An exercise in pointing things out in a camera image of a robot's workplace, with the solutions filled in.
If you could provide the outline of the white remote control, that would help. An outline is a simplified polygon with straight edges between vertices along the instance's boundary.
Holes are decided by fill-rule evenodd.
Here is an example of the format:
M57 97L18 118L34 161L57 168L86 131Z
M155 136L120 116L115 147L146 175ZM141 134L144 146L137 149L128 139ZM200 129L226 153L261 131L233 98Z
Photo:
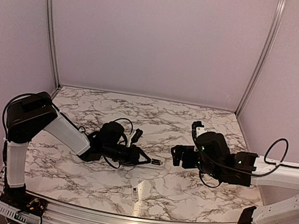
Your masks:
M140 164L139 167L147 168L147 169L155 169L155 170L162 170L164 169L165 165L164 162L160 159L151 159L149 163Z

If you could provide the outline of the white battery cover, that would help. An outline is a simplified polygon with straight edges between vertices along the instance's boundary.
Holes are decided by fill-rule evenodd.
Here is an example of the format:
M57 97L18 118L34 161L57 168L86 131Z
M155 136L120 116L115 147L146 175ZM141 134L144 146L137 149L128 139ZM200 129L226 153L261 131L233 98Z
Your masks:
M132 192L131 192L131 194L132 194L132 200L133 200L134 202L139 201L139 194L138 194L138 190L137 190L137 188L133 187L133 188L132 188Z

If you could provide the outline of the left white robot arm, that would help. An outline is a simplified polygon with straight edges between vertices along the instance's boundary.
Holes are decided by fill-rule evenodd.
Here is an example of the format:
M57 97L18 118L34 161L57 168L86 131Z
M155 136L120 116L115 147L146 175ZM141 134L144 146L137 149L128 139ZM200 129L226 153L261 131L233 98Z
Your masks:
M136 142L143 134L132 129L129 135L117 121L102 125L100 130L87 134L76 126L53 103L49 93L25 93L11 99L2 115L5 130L3 161L4 182L8 197L14 206L24 208L29 204L25 192L25 161L29 143L45 131L75 153L82 161L111 159L121 166L150 164L152 160Z

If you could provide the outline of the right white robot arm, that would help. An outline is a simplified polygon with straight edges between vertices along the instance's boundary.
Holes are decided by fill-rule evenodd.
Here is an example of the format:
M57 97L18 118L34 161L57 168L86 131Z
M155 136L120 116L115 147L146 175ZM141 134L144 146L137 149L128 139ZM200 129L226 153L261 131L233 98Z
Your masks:
M219 183L241 186L276 186L299 192L299 164L276 161L251 152L230 152L221 133L202 127L192 130L194 144L171 148L174 166L198 169ZM277 224L299 218L299 194L262 207L243 210L237 224Z

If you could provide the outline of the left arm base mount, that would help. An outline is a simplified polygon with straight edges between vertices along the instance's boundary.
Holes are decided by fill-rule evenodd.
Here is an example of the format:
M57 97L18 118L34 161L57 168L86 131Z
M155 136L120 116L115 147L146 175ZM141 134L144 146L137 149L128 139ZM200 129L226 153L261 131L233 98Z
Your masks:
M0 201L10 205L20 212L30 213L35 216L43 216L47 206L47 200L26 192L26 186L11 188L5 182Z

